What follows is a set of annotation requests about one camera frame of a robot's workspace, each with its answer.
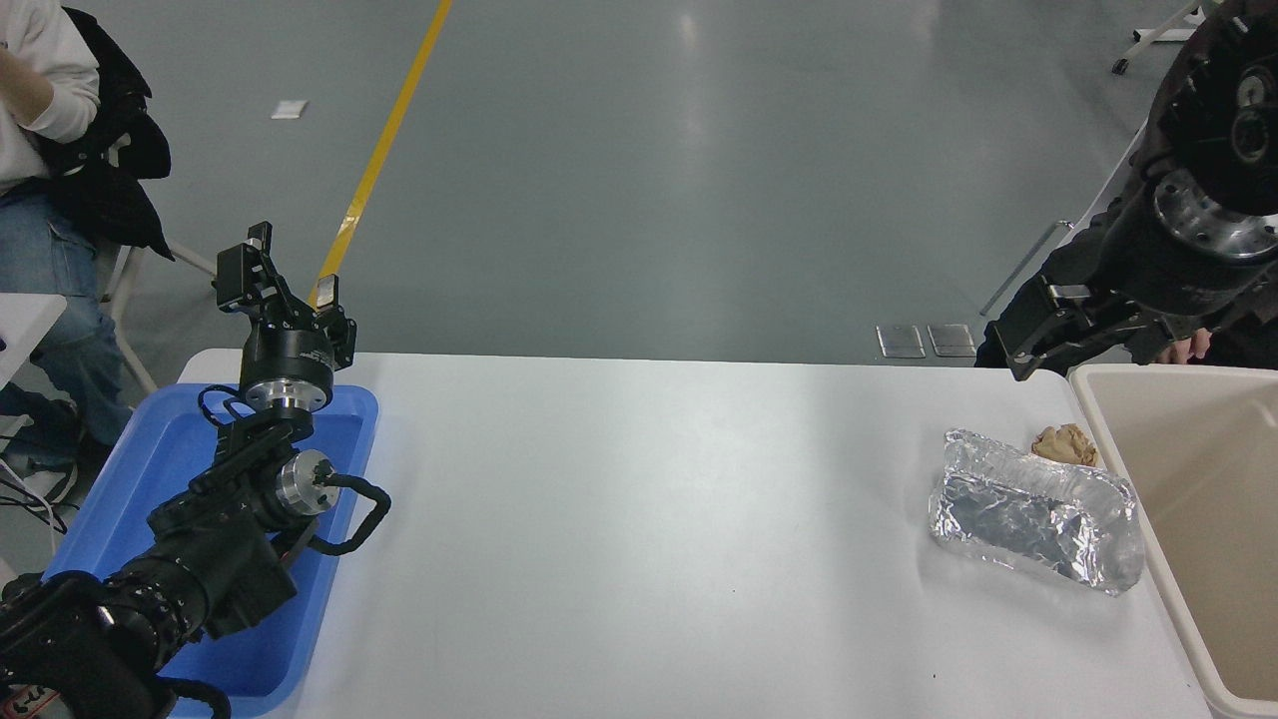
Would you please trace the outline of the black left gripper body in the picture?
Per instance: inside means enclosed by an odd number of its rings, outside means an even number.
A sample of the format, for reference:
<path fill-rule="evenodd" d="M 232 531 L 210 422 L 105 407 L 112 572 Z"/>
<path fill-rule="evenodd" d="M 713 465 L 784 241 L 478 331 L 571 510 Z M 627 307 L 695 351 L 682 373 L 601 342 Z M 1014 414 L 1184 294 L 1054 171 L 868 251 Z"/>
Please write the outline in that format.
<path fill-rule="evenodd" d="M 302 381 L 332 391 L 334 345 L 317 331 L 291 331 L 256 324 L 242 352 L 239 384 L 250 388 L 271 381 Z"/>

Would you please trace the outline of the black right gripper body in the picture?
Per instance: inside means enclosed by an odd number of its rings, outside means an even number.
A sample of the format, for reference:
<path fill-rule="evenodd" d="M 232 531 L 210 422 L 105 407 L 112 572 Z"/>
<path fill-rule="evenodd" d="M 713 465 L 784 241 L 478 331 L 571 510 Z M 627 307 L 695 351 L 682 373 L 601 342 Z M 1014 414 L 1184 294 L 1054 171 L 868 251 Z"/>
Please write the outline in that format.
<path fill-rule="evenodd" d="M 1208 195 L 1134 195 L 1105 209 L 1098 287 L 1224 331 L 1265 314 L 1265 218 Z"/>

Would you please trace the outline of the person's hand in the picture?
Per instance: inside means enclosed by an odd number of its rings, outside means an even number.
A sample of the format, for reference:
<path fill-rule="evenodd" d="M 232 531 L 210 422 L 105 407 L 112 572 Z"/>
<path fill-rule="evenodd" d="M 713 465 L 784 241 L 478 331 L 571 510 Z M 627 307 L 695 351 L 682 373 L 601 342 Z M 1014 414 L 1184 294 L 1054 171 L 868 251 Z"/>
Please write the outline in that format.
<path fill-rule="evenodd" d="M 32 126 L 52 105 L 54 88 L 49 79 L 6 47 L 1 47 L 0 56 L 3 103 L 15 123 Z"/>
<path fill-rule="evenodd" d="M 1168 365 L 1205 363 L 1212 347 L 1212 331 L 1197 329 L 1190 338 L 1169 344 L 1169 346 L 1159 352 L 1154 361 Z"/>

